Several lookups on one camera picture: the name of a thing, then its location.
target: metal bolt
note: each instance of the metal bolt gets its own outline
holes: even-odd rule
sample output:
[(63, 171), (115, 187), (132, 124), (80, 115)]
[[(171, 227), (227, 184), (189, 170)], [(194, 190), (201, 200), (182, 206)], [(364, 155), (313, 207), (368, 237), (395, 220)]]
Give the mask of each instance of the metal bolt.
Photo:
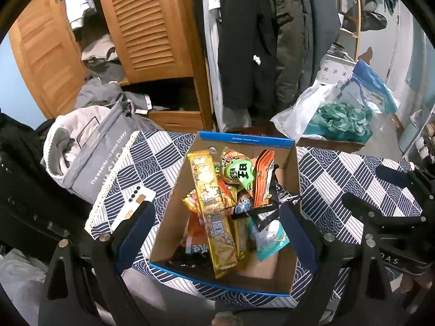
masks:
[(325, 233), (323, 235), (323, 239), (325, 239), (326, 241), (334, 241), (335, 240), (335, 236), (332, 233)]
[(62, 239), (60, 242), (59, 242), (59, 247), (61, 247), (61, 248), (64, 248), (64, 247), (66, 247), (68, 245), (68, 240), (67, 239)]
[(375, 243), (375, 241), (374, 241), (373, 239), (367, 239), (367, 240), (365, 241), (365, 243), (366, 243), (369, 247), (371, 247), (371, 248), (374, 248), (374, 247), (376, 246), (376, 243)]
[(103, 241), (103, 242), (104, 241), (108, 241), (110, 239), (110, 234), (109, 233), (103, 233), (98, 238), (99, 238), (100, 241)]

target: wooden wardrobe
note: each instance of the wooden wardrobe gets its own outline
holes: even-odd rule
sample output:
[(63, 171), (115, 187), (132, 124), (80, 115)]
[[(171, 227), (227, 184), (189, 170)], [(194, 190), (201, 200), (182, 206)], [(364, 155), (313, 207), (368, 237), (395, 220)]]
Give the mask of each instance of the wooden wardrobe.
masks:
[[(150, 111), (148, 116), (170, 131), (212, 130), (193, 0), (100, 1), (127, 76), (120, 84), (190, 79), (197, 111)], [(52, 118), (70, 112), (88, 71), (81, 62), (64, 0), (32, 0), (9, 35), (22, 77), (44, 115)]]

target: door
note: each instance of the door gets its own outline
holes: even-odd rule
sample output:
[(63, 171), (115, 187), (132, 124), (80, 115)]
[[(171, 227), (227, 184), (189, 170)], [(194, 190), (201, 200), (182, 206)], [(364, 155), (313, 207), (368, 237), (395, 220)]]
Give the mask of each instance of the door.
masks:
[(101, 0), (130, 83), (192, 77), (179, 0)]
[(88, 75), (62, 0), (32, 0), (9, 31), (27, 88), (47, 118), (73, 110)]

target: tablecloth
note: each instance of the tablecloth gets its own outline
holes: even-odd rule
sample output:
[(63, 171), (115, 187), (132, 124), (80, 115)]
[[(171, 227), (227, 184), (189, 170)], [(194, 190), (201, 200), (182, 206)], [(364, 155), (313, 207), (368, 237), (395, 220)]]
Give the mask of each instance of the tablecloth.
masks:
[[(107, 178), (86, 223), (86, 230), (97, 238), (111, 233), (110, 225), (128, 200), (134, 187), (141, 183), (156, 191), (156, 220), (146, 238), (133, 268), (171, 288), (240, 306), (295, 307), (312, 279), (312, 274), (297, 261), (290, 296), (270, 296), (223, 290), (171, 275), (148, 263), (156, 232), (162, 220), (171, 189), (183, 159), (195, 135), (158, 131), (132, 134), (116, 165)], [(410, 170), (406, 162), (395, 162), (366, 155), (298, 147), (302, 210), (322, 233), (333, 233), (345, 242), (360, 243), (363, 224), (343, 207), (341, 196), (351, 192), (370, 202), (387, 216), (420, 215), (421, 208), (408, 189), (399, 189), (375, 177), (383, 164), (399, 171)], [(397, 272), (387, 269), (393, 280)], [(331, 299), (343, 292), (347, 269), (342, 269)]]

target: patterned tablecloth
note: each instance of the patterned tablecloth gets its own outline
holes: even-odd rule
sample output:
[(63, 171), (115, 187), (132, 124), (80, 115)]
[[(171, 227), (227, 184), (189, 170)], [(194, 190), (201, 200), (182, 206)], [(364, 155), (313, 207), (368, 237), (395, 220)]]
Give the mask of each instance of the patterned tablecloth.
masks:
[[(87, 231), (94, 238), (101, 233), (111, 233), (110, 225), (134, 187), (141, 183), (157, 193), (154, 201), (156, 221), (133, 263), (134, 269), (169, 287), (212, 300), (244, 306), (296, 306), (312, 279), (312, 274), (299, 261), (293, 289), (287, 297), (227, 291), (192, 282), (149, 265), (148, 257), (171, 189), (193, 140), (194, 135), (185, 133), (134, 133), (98, 196), (86, 223)], [(380, 164), (407, 171), (410, 169), (408, 163), (305, 147), (297, 148), (297, 159), (303, 211), (321, 232), (334, 233), (341, 241), (360, 243), (363, 232), (363, 224), (341, 203), (344, 192), (352, 192), (388, 216), (421, 213), (408, 189), (401, 190), (375, 177), (375, 169)], [(387, 270), (391, 280), (398, 276), (397, 272)], [(347, 269), (342, 269), (331, 299), (340, 297), (346, 277)]]

